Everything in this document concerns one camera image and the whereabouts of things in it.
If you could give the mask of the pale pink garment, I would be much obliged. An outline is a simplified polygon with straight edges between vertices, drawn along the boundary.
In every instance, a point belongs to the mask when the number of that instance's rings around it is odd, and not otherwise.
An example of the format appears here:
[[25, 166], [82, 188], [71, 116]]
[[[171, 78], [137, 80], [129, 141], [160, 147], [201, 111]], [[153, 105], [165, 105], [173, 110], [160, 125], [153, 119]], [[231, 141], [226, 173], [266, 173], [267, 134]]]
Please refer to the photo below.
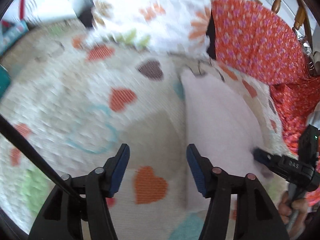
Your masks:
[[252, 151], [264, 146], [258, 120], [242, 96], [211, 74], [181, 72], [184, 89], [187, 143], [228, 174], [255, 174], [263, 186], [274, 175], [256, 162]]

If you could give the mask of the red floral blanket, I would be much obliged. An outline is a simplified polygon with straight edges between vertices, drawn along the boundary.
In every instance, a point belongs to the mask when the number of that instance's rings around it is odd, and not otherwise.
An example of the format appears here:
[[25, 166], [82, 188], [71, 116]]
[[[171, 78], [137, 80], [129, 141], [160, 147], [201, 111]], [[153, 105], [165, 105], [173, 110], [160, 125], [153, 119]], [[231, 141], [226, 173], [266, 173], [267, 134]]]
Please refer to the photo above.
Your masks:
[[297, 155], [298, 139], [319, 103], [319, 77], [298, 84], [272, 85], [270, 95], [281, 120], [283, 140], [289, 151]]

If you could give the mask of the heart-patterned quilted bedspread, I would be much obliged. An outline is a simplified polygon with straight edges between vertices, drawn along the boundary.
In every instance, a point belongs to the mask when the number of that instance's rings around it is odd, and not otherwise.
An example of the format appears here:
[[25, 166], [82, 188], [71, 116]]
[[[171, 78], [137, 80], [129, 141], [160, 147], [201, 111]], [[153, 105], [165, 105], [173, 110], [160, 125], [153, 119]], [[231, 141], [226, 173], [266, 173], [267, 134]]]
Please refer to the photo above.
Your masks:
[[1, 114], [59, 174], [103, 165], [118, 146], [130, 161], [111, 204], [120, 239], [195, 239], [204, 214], [185, 207], [182, 68], [210, 71], [255, 114], [267, 149], [290, 155], [267, 85], [208, 59], [154, 54], [108, 44], [102, 59], [76, 48], [78, 20], [36, 28], [1, 57], [11, 84]]

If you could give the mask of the red floral pillow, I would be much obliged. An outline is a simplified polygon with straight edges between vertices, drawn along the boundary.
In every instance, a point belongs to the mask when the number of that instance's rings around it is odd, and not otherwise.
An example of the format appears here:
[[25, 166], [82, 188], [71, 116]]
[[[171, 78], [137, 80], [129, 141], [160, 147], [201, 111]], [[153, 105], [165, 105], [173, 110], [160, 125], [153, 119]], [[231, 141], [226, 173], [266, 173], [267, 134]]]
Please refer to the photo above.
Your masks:
[[214, 0], [217, 61], [265, 84], [310, 79], [295, 33], [274, 12], [246, 0]]

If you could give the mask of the teal cardboard box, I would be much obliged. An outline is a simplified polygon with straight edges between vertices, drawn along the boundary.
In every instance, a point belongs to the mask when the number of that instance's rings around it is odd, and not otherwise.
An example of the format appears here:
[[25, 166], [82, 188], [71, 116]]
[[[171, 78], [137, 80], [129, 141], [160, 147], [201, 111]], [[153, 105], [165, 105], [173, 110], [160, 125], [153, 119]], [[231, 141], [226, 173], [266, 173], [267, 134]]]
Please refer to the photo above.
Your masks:
[[11, 78], [8, 71], [3, 66], [0, 66], [0, 98], [3, 97], [10, 84]]

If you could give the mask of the light blue patterned box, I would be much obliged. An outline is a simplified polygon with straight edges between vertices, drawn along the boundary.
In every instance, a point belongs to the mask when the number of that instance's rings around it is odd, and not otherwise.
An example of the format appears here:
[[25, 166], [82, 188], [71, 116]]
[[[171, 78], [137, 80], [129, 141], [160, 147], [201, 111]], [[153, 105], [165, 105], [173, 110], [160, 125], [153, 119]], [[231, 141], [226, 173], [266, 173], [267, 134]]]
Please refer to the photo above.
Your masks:
[[0, 54], [3, 55], [16, 41], [29, 31], [27, 23], [9, 23], [1, 21], [1, 44]]

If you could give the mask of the white floral pillow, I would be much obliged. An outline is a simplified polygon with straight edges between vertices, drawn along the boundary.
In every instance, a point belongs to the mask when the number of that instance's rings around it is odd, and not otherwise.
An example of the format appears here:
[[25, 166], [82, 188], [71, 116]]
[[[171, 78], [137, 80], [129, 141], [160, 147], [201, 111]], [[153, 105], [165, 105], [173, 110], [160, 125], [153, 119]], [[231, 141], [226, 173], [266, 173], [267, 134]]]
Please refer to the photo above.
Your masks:
[[212, 0], [93, 0], [91, 48], [116, 42], [137, 49], [207, 58]]

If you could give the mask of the white paper bag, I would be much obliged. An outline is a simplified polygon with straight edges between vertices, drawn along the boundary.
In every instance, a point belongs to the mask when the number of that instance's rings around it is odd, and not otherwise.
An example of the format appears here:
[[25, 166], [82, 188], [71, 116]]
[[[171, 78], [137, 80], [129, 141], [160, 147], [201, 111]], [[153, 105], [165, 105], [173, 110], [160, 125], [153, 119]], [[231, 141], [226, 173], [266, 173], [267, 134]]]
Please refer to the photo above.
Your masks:
[[92, 4], [92, 0], [13, 0], [5, 9], [2, 19], [29, 25], [42, 25], [77, 18]]

